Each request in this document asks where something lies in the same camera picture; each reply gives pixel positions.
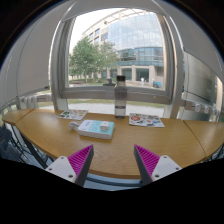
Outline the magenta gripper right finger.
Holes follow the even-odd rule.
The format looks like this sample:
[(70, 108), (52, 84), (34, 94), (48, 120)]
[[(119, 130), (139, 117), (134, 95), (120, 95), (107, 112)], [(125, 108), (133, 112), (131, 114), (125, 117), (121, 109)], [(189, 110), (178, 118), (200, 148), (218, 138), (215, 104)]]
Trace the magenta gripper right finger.
[(134, 157), (144, 185), (181, 170), (168, 155), (158, 156), (139, 145), (134, 145)]

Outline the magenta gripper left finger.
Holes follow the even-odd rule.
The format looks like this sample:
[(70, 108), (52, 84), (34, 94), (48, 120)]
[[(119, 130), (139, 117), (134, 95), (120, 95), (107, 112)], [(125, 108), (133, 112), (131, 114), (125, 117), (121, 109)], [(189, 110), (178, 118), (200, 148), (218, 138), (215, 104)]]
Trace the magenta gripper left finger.
[(74, 154), (58, 157), (46, 171), (65, 180), (83, 186), (94, 155), (94, 148), (89, 145)]

